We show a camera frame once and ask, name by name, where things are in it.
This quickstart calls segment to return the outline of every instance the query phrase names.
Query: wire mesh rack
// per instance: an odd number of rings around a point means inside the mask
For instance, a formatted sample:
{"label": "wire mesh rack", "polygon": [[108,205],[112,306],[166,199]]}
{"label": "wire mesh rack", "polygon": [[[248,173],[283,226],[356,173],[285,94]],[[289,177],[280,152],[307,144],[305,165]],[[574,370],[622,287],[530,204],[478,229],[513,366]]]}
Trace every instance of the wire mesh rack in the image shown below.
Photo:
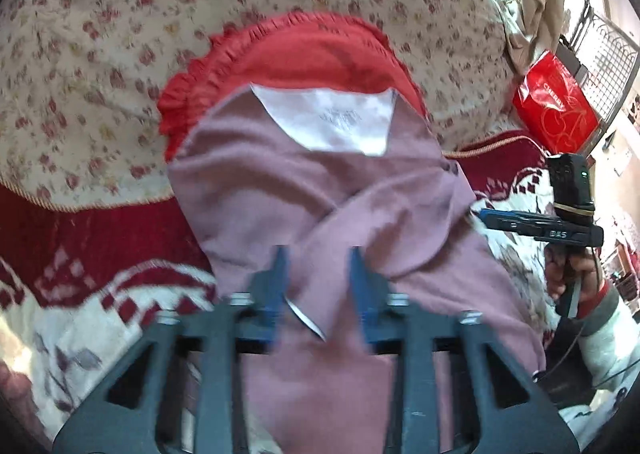
{"label": "wire mesh rack", "polygon": [[588,73],[580,86],[600,125],[587,142],[590,152],[622,107],[640,67],[640,47],[610,20],[592,8],[581,21],[576,55]]}

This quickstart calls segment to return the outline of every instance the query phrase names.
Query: human hand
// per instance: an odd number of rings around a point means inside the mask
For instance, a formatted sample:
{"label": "human hand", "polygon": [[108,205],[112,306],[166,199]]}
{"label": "human hand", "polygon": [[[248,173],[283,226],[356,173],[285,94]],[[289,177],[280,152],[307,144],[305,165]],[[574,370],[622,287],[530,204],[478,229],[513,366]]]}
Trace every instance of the human hand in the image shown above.
{"label": "human hand", "polygon": [[567,257],[565,247],[554,244],[545,247],[545,277],[546,291],[556,301],[566,291],[567,283],[576,278],[582,280],[580,303],[593,300],[604,285],[600,260],[591,250]]}

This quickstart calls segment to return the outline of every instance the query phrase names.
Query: person's arm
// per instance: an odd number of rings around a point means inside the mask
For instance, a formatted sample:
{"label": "person's arm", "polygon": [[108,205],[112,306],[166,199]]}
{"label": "person's arm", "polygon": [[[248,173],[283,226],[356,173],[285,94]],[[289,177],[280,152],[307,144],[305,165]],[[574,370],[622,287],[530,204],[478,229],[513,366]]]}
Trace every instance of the person's arm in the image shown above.
{"label": "person's arm", "polygon": [[[557,249],[545,250],[547,290],[558,299],[566,289],[566,257]],[[612,392],[609,399],[592,411],[587,405],[560,411],[583,450],[609,420],[616,398],[626,394],[640,371],[640,329],[618,290],[603,280],[602,268],[590,254],[568,258],[574,275],[582,279],[578,319],[582,332],[578,345],[593,384]]]}

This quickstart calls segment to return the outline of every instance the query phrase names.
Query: floral pattern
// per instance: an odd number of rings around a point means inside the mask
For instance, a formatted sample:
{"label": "floral pattern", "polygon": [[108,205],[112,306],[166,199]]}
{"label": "floral pattern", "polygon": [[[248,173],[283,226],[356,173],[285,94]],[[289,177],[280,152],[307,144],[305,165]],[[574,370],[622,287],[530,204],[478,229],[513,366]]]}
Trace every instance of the floral pattern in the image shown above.
{"label": "floral pattern", "polygon": [[155,108],[168,79],[208,34],[298,9],[385,31],[444,148],[515,126],[490,0],[2,0],[0,177],[68,206],[169,195]]}

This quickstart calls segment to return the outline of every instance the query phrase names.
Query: mauve garment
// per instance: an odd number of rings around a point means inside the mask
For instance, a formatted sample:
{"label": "mauve garment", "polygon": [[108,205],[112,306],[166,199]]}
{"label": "mauve garment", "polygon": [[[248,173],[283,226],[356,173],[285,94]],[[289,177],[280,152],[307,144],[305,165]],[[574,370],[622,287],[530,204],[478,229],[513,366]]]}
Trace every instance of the mauve garment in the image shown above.
{"label": "mauve garment", "polygon": [[393,290],[437,313],[480,310],[527,371],[544,368],[507,272],[466,222],[468,182],[401,97],[386,153],[367,157],[306,150],[240,92],[199,121],[169,178],[221,294],[244,290],[289,245],[288,297],[328,341],[284,310],[273,353],[243,359],[248,407],[286,454],[382,452],[393,367],[358,328],[352,246]]}

